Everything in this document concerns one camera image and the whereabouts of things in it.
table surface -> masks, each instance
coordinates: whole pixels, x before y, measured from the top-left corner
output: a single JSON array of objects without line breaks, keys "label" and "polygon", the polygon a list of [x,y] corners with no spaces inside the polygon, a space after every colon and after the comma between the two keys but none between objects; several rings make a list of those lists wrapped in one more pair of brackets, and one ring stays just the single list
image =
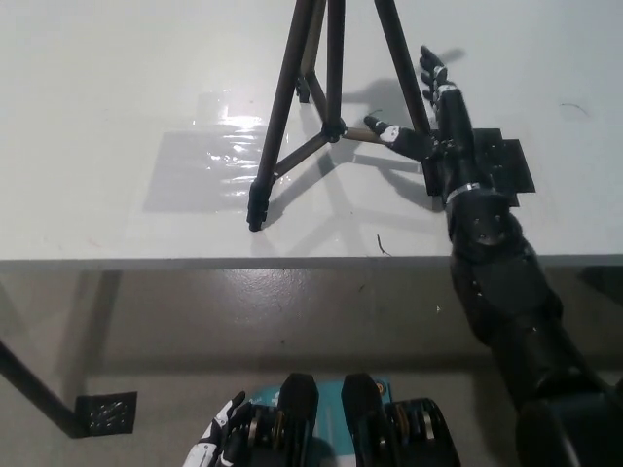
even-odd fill
[{"label": "table surface", "polygon": [[[245,222],[293,0],[0,4],[0,268],[419,265],[450,252],[421,168],[342,141]],[[475,127],[521,140],[546,264],[623,264],[618,0],[398,0]],[[409,120],[374,2],[347,5],[344,119]],[[323,37],[321,50],[326,50]],[[326,73],[325,53],[317,64]],[[292,105],[281,153],[316,134]],[[388,256],[381,251],[379,240]]]}]

black mount plate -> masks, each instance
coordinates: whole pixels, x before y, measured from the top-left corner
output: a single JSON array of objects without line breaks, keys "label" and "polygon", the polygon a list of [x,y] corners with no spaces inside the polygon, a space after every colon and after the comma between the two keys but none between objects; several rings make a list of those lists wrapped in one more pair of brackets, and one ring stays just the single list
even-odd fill
[{"label": "black mount plate", "polygon": [[[508,196],[511,206],[519,206],[518,193],[536,193],[528,163],[518,139],[504,139],[499,128],[474,129],[476,163],[487,174],[496,191]],[[434,157],[422,162],[426,191],[442,195],[442,180]]]},{"label": "black mount plate", "polygon": [[136,399],[136,392],[79,396],[75,414],[89,436],[128,434],[134,430]]}]

gray floor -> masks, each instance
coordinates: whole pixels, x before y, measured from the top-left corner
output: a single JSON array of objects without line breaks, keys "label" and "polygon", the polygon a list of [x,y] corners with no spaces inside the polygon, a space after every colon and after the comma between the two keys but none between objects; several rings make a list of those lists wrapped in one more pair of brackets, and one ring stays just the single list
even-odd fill
[{"label": "gray floor", "polygon": [[[605,377],[623,369],[623,310],[548,271],[565,324]],[[132,435],[66,440],[5,380],[0,465],[179,466],[241,389],[365,370],[394,399],[441,406],[466,466],[517,465],[513,412],[444,269],[40,272],[0,276],[0,336],[68,403],[138,391]]]}]

black robotic arm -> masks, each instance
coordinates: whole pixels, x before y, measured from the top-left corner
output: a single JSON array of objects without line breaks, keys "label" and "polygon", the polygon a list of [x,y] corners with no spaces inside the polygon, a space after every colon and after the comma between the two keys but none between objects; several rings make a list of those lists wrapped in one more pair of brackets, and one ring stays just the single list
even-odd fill
[{"label": "black robotic arm", "polygon": [[422,80],[439,125],[432,135],[365,119],[395,152],[435,167],[453,244],[452,278],[474,335],[493,353],[518,412],[525,466],[623,465],[623,403],[588,367],[561,325],[563,307],[534,250],[476,161],[457,86],[428,48]]}]

tripod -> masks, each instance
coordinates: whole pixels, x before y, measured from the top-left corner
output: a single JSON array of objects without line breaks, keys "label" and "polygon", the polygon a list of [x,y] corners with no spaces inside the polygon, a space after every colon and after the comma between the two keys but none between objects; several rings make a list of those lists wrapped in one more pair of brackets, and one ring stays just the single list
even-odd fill
[{"label": "tripod", "polygon": [[[328,51],[325,96],[315,74],[315,62],[327,2]],[[429,134],[430,125],[394,0],[375,0],[374,3],[413,128]],[[259,231],[262,223],[266,221],[269,198],[275,181],[325,144],[337,143],[340,138],[381,143],[378,136],[369,129],[347,127],[342,120],[345,18],[346,0],[297,0],[296,2],[264,150],[257,177],[249,190],[246,222],[252,232]],[[322,119],[322,128],[310,141],[281,161],[277,161],[295,91],[301,103],[309,103],[311,96]]]}]

